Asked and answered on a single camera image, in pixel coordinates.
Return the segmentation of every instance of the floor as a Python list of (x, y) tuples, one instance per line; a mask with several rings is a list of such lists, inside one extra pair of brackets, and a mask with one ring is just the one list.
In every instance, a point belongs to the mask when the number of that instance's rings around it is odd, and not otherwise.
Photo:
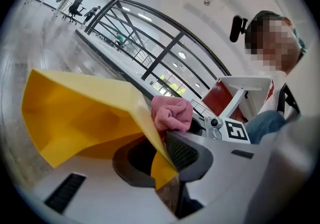
[(0, 134), (4, 161), (15, 182), (31, 188), (52, 169), (35, 149), (21, 114), (21, 101), (33, 67), (123, 80), (74, 31), (82, 28), (39, 2), (17, 0), (1, 28)]

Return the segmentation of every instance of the pink cloth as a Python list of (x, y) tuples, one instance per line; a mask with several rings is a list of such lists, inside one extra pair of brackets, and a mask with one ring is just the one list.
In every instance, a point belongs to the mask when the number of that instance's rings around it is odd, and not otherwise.
[(189, 130), (192, 113), (191, 103), (183, 98), (155, 96), (151, 102), (151, 116), (159, 133), (165, 130)]

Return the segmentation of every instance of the black chair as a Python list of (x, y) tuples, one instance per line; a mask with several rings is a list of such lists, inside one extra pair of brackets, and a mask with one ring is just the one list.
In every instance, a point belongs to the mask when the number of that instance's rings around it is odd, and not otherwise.
[(82, 16), (81, 11), (86, 9), (85, 7), (82, 7), (82, 9), (80, 11), (77, 10), (79, 8), (79, 6), (81, 5), (82, 1), (83, 0), (74, 0), (74, 3), (69, 7), (69, 12), (70, 12), (71, 16), (64, 15), (62, 17), (62, 19), (66, 19), (68, 17), (68, 18), (70, 18), (69, 22), (75, 22), (75, 24), (77, 24), (77, 21), (74, 19), (74, 16), (75, 15)]

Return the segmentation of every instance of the rectangular ceiling light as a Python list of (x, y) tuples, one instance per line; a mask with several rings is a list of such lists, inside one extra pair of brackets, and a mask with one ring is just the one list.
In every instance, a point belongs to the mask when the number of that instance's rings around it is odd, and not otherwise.
[(138, 13), (138, 15), (141, 16), (142, 18), (144, 18), (144, 19), (152, 22), (151, 18), (149, 18), (149, 17), (147, 17), (147, 16), (145, 16), (145, 15), (143, 15), (143, 14), (140, 14), (140, 13)]

